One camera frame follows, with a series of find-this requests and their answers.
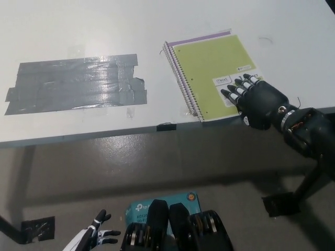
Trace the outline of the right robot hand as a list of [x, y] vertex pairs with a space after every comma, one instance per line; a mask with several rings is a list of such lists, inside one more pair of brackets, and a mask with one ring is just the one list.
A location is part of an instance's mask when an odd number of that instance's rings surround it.
[[221, 93], [236, 106], [244, 123], [254, 129], [280, 128], [280, 120], [290, 107], [288, 98], [264, 80], [244, 74]]

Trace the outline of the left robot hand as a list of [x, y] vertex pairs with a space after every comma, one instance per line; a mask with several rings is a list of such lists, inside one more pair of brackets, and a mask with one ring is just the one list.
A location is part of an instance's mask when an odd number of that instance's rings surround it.
[[111, 218], [111, 214], [107, 214], [105, 209], [102, 209], [100, 213], [93, 220], [89, 228], [92, 230], [89, 249], [93, 249], [96, 246], [103, 244], [116, 244], [117, 239], [112, 238], [112, 236], [119, 236], [121, 231], [118, 230], [100, 230], [99, 228], [102, 224]]

